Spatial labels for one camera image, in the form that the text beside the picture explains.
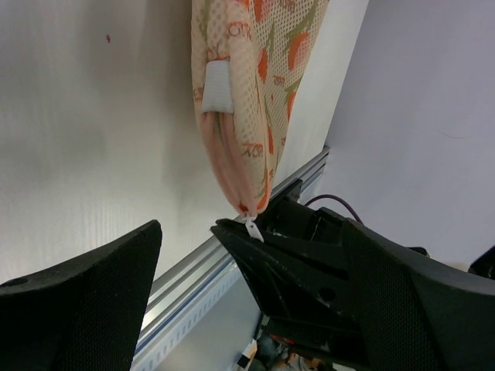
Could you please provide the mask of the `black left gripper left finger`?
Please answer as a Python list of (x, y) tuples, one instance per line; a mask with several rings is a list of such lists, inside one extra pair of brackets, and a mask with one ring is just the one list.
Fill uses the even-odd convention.
[(149, 300), (160, 223), (1, 285), (3, 370), (129, 370)]

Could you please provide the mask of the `floral mesh laundry bag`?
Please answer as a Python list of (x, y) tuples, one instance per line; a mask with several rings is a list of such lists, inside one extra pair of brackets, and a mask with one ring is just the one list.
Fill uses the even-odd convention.
[(196, 122), (226, 199), (255, 239), (327, 6), (321, 0), (192, 4)]

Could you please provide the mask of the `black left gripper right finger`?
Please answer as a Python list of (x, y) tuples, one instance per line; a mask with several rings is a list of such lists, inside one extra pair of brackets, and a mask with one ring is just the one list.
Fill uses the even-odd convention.
[(343, 224), (353, 301), (373, 370), (492, 370), (494, 282)]

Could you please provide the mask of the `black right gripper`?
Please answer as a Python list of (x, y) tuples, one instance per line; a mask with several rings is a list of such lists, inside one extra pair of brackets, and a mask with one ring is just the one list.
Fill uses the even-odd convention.
[(369, 370), (357, 301), (342, 251), (347, 218), (299, 202), (303, 181), (279, 192), (262, 213), (262, 238), (219, 220), (214, 236), (241, 270), (263, 315), (265, 332), (291, 351)]

